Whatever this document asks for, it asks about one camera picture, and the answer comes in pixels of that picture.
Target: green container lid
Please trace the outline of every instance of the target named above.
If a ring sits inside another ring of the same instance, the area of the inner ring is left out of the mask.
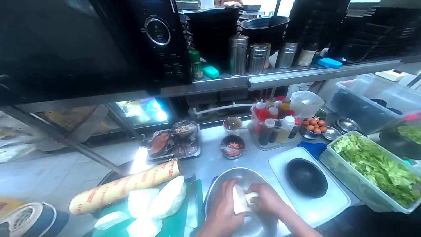
[[[200,62],[200,55],[199,55],[199,51],[196,50],[190,50],[189,51],[189,55],[190,55],[190,60],[192,62]]]

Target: hand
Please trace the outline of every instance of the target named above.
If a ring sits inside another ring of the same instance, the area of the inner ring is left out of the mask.
[[[234,214],[233,188],[238,178],[222,183],[212,210],[196,237],[229,237],[244,223],[245,214]]]
[[[275,190],[267,183],[253,183],[248,192],[257,192],[259,197],[253,197],[250,201],[262,211],[282,218],[282,214],[288,212],[290,207],[279,197]]]

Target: brown egg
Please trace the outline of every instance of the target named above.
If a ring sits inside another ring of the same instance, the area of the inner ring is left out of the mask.
[[[318,128],[313,129],[313,132],[314,132],[314,133],[317,133],[317,134],[322,133],[322,132],[320,131],[320,129],[318,129]]]
[[[316,125],[317,124],[317,120],[315,120],[315,119],[310,120],[310,124],[311,125]]]
[[[314,126],[313,126],[313,125],[308,125],[306,128],[307,128],[309,131],[313,131]]]
[[[319,127],[320,131],[324,133],[328,128],[325,126]]]
[[[323,120],[320,120],[320,121],[318,121],[318,122],[317,122],[317,124],[318,124],[319,126],[324,126],[324,125],[326,125],[326,122],[325,122],[325,121],[323,121]]]

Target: stainless steel shelf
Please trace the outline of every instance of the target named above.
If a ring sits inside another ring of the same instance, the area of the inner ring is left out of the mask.
[[[205,78],[202,81],[195,81],[191,85],[173,86],[161,89],[159,95],[154,97],[174,97],[189,94],[201,94],[206,92],[219,92],[233,89],[257,90],[292,84],[323,81],[339,77],[347,77],[366,73],[390,70],[402,65],[401,59],[383,60],[376,62],[363,62],[352,65],[345,65],[340,69],[310,65],[309,67],[294,67],[290,69],[265,69],[259,75],[231,76],[221,74],[218,79]],[[106,104],[124,100],[137,100],[152,97],[146,91],[124,92],[117,94],[106,94],[93,97],[81,97],[66,100],[54,100],[37,103],[16,105],[26,113],[37,113],[56,109],[74,108],[87,105]]]

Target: blue cloth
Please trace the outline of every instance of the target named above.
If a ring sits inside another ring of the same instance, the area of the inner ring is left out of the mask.
[[[309,153],[316,159],[319,160],[320,154],[326,150],[327,145],[324,143],[308,143],[301,141],[300,144],[298,144],[300,147],[306,148],[306,150],[309,151]]]

